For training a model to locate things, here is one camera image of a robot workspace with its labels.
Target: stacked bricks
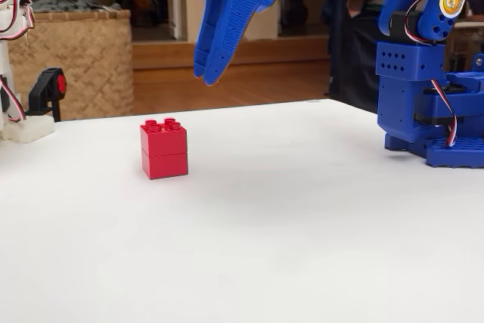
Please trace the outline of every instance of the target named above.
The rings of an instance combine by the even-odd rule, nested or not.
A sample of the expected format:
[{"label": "stacked bricks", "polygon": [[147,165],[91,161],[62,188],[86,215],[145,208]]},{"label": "stacked bricks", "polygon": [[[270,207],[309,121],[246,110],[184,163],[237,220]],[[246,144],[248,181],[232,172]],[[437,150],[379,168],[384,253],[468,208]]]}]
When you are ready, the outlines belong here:
[{"label": "stacked bricks", "polygon": [[149,179],[188,174],[187,131],[175,119],[141,125],[141,157]]}]

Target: wooden floor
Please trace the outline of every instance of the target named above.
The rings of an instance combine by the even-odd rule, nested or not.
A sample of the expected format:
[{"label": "wooden floor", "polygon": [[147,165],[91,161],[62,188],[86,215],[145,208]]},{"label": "wooden floor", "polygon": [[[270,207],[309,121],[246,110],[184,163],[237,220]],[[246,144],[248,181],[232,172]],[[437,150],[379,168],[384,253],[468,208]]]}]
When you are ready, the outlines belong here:
[{"label": "wooden floor", "polygon": [[169,113],[323,98],[328,61],[231,66],[208,87],[193,69],[135,71],[135,113]]},{"label": "wooden floor", "polygon": [[193,74],[194,45],[134,43],[135,113],[171,113],[323,98],[327,37],[243,42],[222,79],[206,86]]}]

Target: red knob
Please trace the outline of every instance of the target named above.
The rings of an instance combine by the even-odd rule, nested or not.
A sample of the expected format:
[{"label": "red knob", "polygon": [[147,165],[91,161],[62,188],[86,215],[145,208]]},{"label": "red knob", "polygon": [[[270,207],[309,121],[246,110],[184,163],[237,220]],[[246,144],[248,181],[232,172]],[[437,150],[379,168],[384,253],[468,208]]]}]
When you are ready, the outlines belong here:
[{"label": "red knob", "polygon": [[66,77],[64,75],[59,75],[59,77],[57,78],[57,88],[59,89],[59,92],[61,94],[66,93],[67,84]]}]

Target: black mount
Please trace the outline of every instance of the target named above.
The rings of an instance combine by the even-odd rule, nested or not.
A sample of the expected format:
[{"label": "black mount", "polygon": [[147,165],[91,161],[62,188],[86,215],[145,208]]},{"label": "black mount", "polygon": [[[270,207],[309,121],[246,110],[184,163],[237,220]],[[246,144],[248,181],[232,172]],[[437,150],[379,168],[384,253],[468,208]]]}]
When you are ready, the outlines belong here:
[{"label": "black mount", "polygon": [[[416,45],[417,43],[408,38],[407,33],[405,32],[406,14],[406,11],[393,12],[390,20],[390,39],[394,42],[403,43],[406,45]],[[418,35],[417,26],[421,16],[421,11],[412,11],[408,15],[408,30],[411,34]]]},{"label": "black mount", "polygon": [[2,103],[2,113],[6,113],[10,107],[10,96],[8,96],[8,93],[3,87],[0,88],[0,102]]},{"label": "black mount", "polygon": [[41,116],[52,112],[54,121],[61,121],[60,101],[66,97],[67,81],[61,68],[49,68],[41,73],[29,93],[27,116]]}]

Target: wicker basket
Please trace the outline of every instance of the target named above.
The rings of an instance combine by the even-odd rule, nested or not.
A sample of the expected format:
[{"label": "wicker basket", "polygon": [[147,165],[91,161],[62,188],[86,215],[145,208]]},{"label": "wicker basket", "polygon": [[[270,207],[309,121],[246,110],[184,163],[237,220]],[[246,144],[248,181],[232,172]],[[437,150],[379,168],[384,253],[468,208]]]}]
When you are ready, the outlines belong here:
[{"label": "wicker basket", "polygon": [[126,116],[133,112],[128,11],[39,13],[26,39],[10,42],[16,91],[27,95],[39,74],[60,67],[67,78],[62,120]]}]

